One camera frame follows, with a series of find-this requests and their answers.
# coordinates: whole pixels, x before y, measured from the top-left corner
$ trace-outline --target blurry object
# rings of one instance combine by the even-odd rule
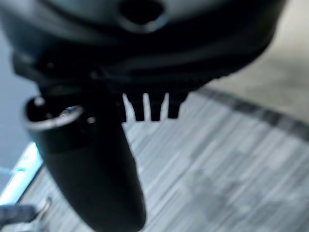
[[[7,225],[29,223],[23,226],[23,232],[44,232],[42,219],[51,205],[52,199],[50,197],[47,197],[39,206],[32,204],[1,205],[0,229]]]
[[[2,0],[15,72],[38,84],[24,123],[61,191],[95,231],[136,232],[143,192],[121,123],[169,94],[238,71],[270,44],[285,0]]]

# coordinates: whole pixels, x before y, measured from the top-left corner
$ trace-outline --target gray carpet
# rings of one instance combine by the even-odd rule
[[[307,125],[209,89],[190,95],[178,121],[128,114],[145,232],[309,231]],[[46,194],[56,202],[50,232],[89,231],[43,169],[23,202]]]

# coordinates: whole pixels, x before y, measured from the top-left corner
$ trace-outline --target black handle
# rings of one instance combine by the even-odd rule
[[[141,230],[143,193],[118,117],[81,106],[55,115],[35,101],[26,105],[27,130],[78,215],[97,232]]]

